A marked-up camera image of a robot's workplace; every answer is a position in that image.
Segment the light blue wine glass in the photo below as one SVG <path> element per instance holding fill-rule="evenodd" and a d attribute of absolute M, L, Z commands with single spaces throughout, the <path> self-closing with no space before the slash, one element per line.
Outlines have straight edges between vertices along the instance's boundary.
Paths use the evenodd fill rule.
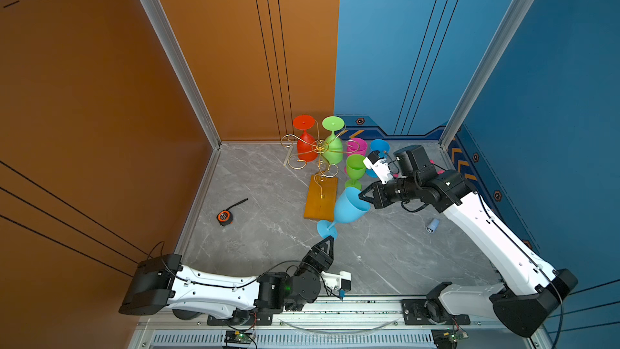
<path fill-rule="evenodd" d="M 336 225 L 349 224 L 357 221 L 371 209 L 371 204 L 361 200 L 358 196 L 360 190 L 356 187 L 347 187 L 334 205 L 334 219 L 332 221 L 321 220 L 316 229 L 322 238 L 337 238 Z"/>

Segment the pink wine glass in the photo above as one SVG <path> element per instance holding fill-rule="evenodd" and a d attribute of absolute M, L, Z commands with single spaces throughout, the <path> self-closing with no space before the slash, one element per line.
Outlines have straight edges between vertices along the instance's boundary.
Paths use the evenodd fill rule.
<path fill-rule="evenodd" d="M 348 156 L 356 153 L 356 154 L 364 155 L 366 158 L 367 143 L 365 142 L 365 140 L 360 139 L 358 137 L 352 138 L 348 140 L 347 142 L 346 151 L 348 153 Z"/>

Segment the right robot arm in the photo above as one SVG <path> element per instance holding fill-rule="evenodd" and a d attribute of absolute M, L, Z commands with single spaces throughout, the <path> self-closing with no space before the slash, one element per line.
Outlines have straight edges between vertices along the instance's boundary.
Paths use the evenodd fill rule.
<path fill-rule="evenodd" d="M 539 257 L 484 202 L 470 180 L 455 170 L 438 171 L 425 149 L 410 145 L 394 155 L 395 178 L 388 161 L 373 151 L 366 168 L 379 181 L 359 197 L 374 208 L 419 200 L 433 206 L 478 246 L 501 276 L 498 284 L 462 286 L 442 282 L 426 296 L 426 317 L 434 324 L 450 323 L 459 315 L 492 318 L 513 333 L 528 338 L 563 302 L 578 279 L 568 269 L 555 269 Z"/>

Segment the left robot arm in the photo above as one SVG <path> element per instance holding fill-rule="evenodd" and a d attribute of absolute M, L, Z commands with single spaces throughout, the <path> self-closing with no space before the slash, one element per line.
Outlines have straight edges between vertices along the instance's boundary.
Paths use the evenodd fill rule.
<path fill-rule="evenodd" d="M 329 272 L 334 242 L 331 236 L 324 238 L 302 260 L 293 260 L 292 274 L 271 268 L 259 276 L 221 276 L 182 264 L 181 255 L 148 257 L 138 263 L 119 313 L 149 316 L 170 309 L 179 319 L 207 314 L 230 321 L 253 311 L 300 311 L 322 291 L 343 298 L 352 279 L 347 271 Z"/>

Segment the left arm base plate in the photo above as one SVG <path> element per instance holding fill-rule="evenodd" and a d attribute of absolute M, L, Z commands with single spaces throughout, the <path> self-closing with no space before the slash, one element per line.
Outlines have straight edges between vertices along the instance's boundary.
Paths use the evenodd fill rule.
<path fill-rule="evenodd" d="M 243 326 L 250 327 L 270 326 L 273 323 L 274 315 L 282 311 L 282 306 L 277 301 L 256 300 L 250 310 L 227 310 L 220 312 L 209 312 L 209 326 Z"/>

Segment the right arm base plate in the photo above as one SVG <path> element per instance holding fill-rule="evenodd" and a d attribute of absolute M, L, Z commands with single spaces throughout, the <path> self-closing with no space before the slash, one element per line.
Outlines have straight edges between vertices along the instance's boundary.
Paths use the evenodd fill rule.
<path fill-rule="evenodd" d="M 452 324 L 467 326 L 471 324 L 468 315 L 449 314 L 438 301 L 409 298 L 401 300 L 400 305 L 406 326 L 447 326 Z"/>

